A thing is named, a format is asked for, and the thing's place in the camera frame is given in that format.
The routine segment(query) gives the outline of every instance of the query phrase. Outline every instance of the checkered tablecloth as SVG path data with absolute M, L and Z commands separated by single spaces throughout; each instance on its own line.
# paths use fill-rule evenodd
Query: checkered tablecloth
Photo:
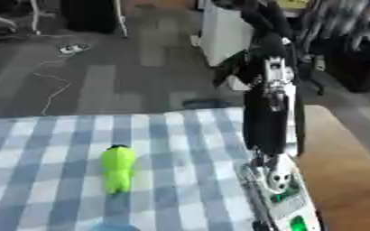
M 0 119 L 0 231 L 251 230 L 241 125 L 241 108 Z M 136 152 L 130 193 L 102 188 L 111 144 Z

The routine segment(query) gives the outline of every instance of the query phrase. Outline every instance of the gray carpet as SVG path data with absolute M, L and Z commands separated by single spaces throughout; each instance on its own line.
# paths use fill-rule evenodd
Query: gray carpet
M 211 87 L 211 70 L 190 46 L 197 21 L 192 12 L 146 6 L 128 19 L 129 39 L 118 32 L 81 33 L 0 45 L 0 117 L 42 116 L 49 96 L 67 82 L 71 85 L 52 100 L 46 115 L 161 113 L 181 110 L 182 101 L 192 98 L 221 98 L 241 106 L 239 93 Z M 93 48 L 37 69 L 44 61 L 60 60 L 58 47 L 70 42 Z M 325 74 L 316 79 L 325 83 L 327 94 L 317 97 L 305 85 L 305 102 L 329 108 L 370 149 L 370 94 L 348 93 Z

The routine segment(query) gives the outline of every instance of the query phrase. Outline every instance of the white cable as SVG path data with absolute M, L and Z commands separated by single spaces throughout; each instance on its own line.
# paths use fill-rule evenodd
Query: white cable
M 69 34 L 68 35 L 47 35 L 47 34 L 44 34 L 44 35 L 34 35 L 34 37 L 62 38 L 62 37 L 78 37 L 78 36 L 76 36 L 76 35 L 69 35 Z M 80 52 L 88 51 L 89 49 L 92 48 L 92 44 L 86 44 L 86 43 L 83 43 L 83 44 L 84 45 L 87 45 L 88 47 L 86 49 L 80 51 Z M 69 54 L 69 55 L 60 55 L 59 58 L 62 58 L 62 59 L 56 60 L 56 61 L 44 61 L 41 64 L 39 64 L 38 66 L 36 66 L 35 70 L 39 69 L 41 66 L 43 66 L 45 64 L 48 64 L 48 63 L 59 63 L 59 62 L 63 62 L 65 60 L 67 60 L 68 58 L 73 57 L 77 53 L 79 53 L 79 52 L 75 52 L 75 53 L 72 53 L 72 54 Z M 55 92 L 53 92 L 52 94 L 50 94 L 49 97 L 47 98 L 46 105 L 43 107 L 43 109 L 41 111 L 41 114 L 43 116 L 47 116 L 46 112 L 49 109 L 49 107 L 51 106 L 52 100 L 56 96 L 58 96 L 59 94 L 61 94 L 62 92 L 64 92 L 67 88 L 69 88 L 72 85 L 72 82 L 70 82 L 70 81 L 68 81 L 66 79 L 57 77 L 57 76 L 43 75 L 43 74 L 38 73 L 38 72 L 34 72 L 33 75 L 39 76 L 39 77 L 57 79 L 58 81 L 61 81 L 61 82 L 65 82 L 66 83 L 66 85 L 64 87 L 59 88 L 58 90 L 56 90 Z

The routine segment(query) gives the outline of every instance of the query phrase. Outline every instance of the desk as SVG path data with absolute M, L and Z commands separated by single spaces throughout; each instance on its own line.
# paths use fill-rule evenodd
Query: desk
M 369 151 L 327 109 L 309 106 L 307 119 L 301 168 L 329 230 L 370 230 Z

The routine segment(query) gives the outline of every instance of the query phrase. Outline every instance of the green toy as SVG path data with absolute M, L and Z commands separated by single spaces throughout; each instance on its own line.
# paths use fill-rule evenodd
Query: green toy
M 101 156 L 106 192 L 127 192 L 134 175 L 134 152 L 124 145 L 113 145 Z

